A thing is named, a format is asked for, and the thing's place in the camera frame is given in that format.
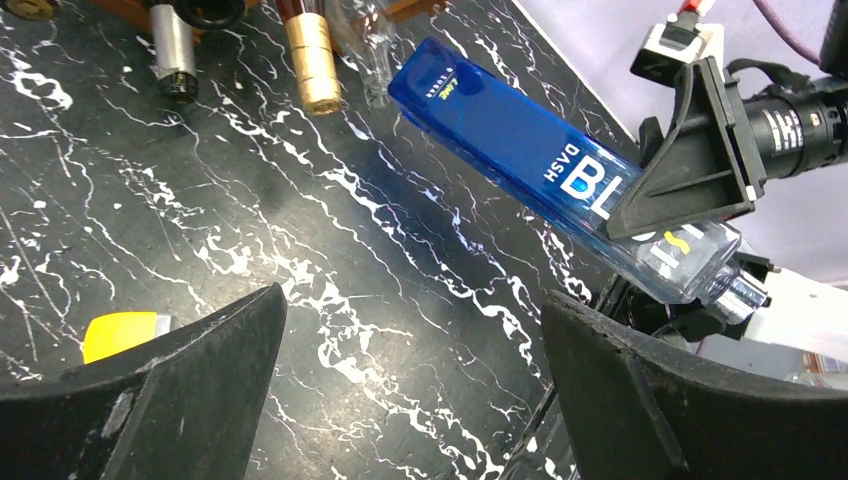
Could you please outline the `blue square glass bottle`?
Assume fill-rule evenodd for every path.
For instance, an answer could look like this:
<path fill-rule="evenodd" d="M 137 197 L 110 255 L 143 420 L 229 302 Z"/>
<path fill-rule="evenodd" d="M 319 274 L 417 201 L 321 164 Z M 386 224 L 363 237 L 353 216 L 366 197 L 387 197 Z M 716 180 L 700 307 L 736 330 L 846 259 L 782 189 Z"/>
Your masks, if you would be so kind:
<path fill-rule="evenodd" d="M 731 324 L 765 306 L 724 222 L 612 239 L 608 220 L 639 168 L 440 41 L 424 40 L 388 92 L 413 124 L 654 300 L 699 301 Z"/>

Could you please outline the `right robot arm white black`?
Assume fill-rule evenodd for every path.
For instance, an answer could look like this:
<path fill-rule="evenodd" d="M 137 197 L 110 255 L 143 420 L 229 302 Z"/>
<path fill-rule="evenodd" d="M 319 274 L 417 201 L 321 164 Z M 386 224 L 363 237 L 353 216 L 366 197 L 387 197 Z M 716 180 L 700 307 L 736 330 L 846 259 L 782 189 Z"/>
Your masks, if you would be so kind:
<path fill-rule="evenodd" d="M 771 179 L 842 164 L 847 159 L 847 5 L 834 3 L 821 50 L 822 77 L 753 59 L 725 62 L 724 29 L 705 24 L 708 1 L 686 1 L 647 34 L 633 74 L 675 90 L 667 131 L 654 118 L 640 128 L 641 176 L 607 224 L 615 239 L 733 219 L 751 212 Z M 719 282 L 714 299 L 672 316 L 696 338 L 705 316 L 738 324 L 743 337 L 847 358 L 844 290 L 741 255 L 736 280 Z"/>

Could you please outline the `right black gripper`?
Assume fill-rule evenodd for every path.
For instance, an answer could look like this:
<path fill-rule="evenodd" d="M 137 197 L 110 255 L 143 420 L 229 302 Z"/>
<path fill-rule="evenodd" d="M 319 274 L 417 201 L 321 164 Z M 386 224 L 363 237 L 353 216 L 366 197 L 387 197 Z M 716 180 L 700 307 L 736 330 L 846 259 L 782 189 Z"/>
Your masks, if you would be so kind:
<path fill-rule="evenodd" d="M 640 176 L 606 223 L 612 239 L 635 237 L 753 211 L 771 179 L 799 176 L 847 161 L 847 80 L 813 80 L 754 59 L 726 72 L 755 69 L 770 84 L 742 101 L 737 82 L 708 57 L 675 79 L 667 134 L 643 149 Z"/>

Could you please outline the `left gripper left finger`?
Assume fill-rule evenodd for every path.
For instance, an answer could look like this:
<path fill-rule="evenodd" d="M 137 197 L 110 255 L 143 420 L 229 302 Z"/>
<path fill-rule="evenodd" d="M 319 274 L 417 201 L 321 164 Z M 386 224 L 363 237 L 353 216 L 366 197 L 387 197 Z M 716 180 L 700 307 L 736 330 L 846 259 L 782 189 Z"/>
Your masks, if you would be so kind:
<path fill-rule="evenodd" d="M 259 289 L 164 336 L 1 386 L 5 479 L 241 479 L 287 302 Z"/>

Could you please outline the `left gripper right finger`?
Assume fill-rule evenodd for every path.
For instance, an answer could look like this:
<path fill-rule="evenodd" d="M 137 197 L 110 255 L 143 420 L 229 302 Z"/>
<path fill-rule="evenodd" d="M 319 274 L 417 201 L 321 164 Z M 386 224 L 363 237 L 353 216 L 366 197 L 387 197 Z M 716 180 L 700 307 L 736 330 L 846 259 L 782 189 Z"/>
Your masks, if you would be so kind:
<path fill-rule="evenodd" d="M 585 479 L 843 479 L 847 394 L 673 347 L 552 292 L 543 345 Z"/>

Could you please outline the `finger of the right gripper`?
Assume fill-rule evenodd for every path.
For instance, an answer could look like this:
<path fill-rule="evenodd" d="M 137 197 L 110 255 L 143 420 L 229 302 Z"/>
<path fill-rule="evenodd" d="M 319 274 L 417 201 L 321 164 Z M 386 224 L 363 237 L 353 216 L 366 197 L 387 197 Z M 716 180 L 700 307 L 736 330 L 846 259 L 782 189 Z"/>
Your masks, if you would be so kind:
<path fill-rule="evenodd" d="M 746 319 L 729 323 L 720 319 L 715 309 L 704 307 L 698 300 L 683 305 L 660 304 L 621 276 L 616 276 L 603 290 L 597 309 L 642 333 L 655 337 L 677 333 L 690 343 L 714 334 L 740 340 L 750 322 Z"/>

